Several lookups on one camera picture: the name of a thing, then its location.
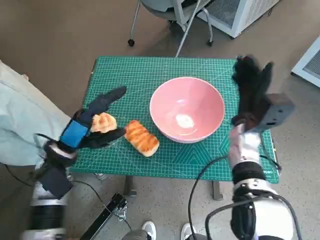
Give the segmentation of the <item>bare black left hand blue tape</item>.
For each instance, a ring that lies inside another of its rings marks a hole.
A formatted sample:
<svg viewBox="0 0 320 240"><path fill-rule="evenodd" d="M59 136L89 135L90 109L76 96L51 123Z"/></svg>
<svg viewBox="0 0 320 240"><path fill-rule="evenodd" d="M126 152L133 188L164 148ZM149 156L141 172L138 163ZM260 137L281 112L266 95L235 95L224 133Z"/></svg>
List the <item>bare black left hand blue tape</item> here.
<svg viewBox="0 0 320 240"><path fill-rule="evenodd" d="M125 134L124 128L116 128L106 133L90 132L93 125L94 115L106 112L109 106L123 97L127 92L126 86L121 86L101 93L87 108L82 108L75 112L65 129L63 130L59 142L71 149L82 148L103 148L112 141L121 138Z"/></svg>

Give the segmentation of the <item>black knitted glove right hand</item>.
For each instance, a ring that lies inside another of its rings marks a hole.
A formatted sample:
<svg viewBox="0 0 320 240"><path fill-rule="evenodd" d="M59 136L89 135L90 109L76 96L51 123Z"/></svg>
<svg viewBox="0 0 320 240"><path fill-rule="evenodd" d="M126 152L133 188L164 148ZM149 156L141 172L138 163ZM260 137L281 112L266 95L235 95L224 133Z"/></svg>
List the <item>black knitted glove right hand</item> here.
<svg viewBox="0 0 320 240"><path fill-rule="evenodd" d="M234 64L233 81L238 87L238 112L231 120L234 126L244 124L249 131L258 122L258 106L271 84L274 63L268 62L260 68L258 61L250 55L238 56Z"/></svg>

